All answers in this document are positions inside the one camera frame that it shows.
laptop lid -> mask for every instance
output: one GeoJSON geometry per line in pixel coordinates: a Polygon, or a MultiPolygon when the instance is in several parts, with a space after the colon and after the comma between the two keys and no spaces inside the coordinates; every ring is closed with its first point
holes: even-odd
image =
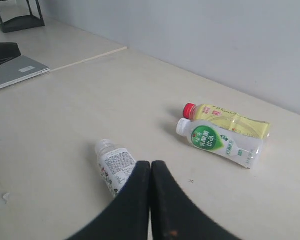
{"type": "Polygon", "coordinates": [[[50,68],[26,56],[0,65],[0,89],[47,73],[50,68]]]}

white table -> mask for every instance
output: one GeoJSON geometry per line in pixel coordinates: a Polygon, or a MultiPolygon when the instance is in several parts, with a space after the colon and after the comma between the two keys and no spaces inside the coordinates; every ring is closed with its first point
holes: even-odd
{"type": "Polygon", "coordinates": [[[11,193],[0,240],[62,240],[97,216],[112,200],[90,164],[103,138],[137,160],[164,160],[194,203],[238,237],[300,240],[300,116],[133,50],[0,90],[0,183],[11,193]],[[271,122],[255,168],[177,136],[188,102],[271,122]]]}
{"type": "MultiPolygon", "coordinates": [[[[17,6],[1,6],[3,21],[29,14],[17,6]]],[[[0,30],[0,42],[18,43],[21,54],[52,70],[125,50],[126,47],[103,37],[44,17],[45,26],[11,33],[0,30]]]]}

white bottle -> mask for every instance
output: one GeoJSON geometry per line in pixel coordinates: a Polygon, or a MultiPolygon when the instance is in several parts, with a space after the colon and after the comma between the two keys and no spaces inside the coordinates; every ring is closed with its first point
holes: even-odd
{"type": "Polygon", "coordinates": [[[258,160],[263,140],[223,129],[206,120],[191,122],[182,118],[176,133],[187,137],[196,148],[230,159],[245,168],[251,168],[258,160]]]}
{"type": "Polygon", "coordinates": [[[116,196],[128,181],[136,161],[127,149],[103,139],[95,146],[97,164],[109,190],[116,196]]]}

plastic bottle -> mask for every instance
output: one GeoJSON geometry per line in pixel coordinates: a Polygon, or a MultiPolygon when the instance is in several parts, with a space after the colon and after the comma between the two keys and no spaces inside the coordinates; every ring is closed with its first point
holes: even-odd
{"type": "Polygon", "coordinates": [[[109,190],[116,196],[128,181],[136,161],[127,149],[103,139],[95,146],[97,165],[109,190]]]}
{"type": "Polygon", "coordinates": [[[183,117],[191,121],[206,120],[223,129],[257,139],[269,136],[270,123],[257,121],[236,112],[209,104],[195,105],[188,103],[183,110],[183,117]]]}
{"type": "Polygon", "coordinates": [[[196,148],[230,159],[251,168],[259,159],[264,141],[223,129],[206,120],[182,118],[176,133],[187,137],[196,148]]]}

yellow bottle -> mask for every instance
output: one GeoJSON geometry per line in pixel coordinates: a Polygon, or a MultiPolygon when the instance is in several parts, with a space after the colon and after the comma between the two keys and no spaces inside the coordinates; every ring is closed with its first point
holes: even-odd
{"type": "Polygon", "coordinates": [[[183,116],[191,121],[206,120],[223,129],[257,139],[265,139],[269,135],[270,123],[253,120],[210,104],[197,106],[188,103],[184,107],[183,116]]]}

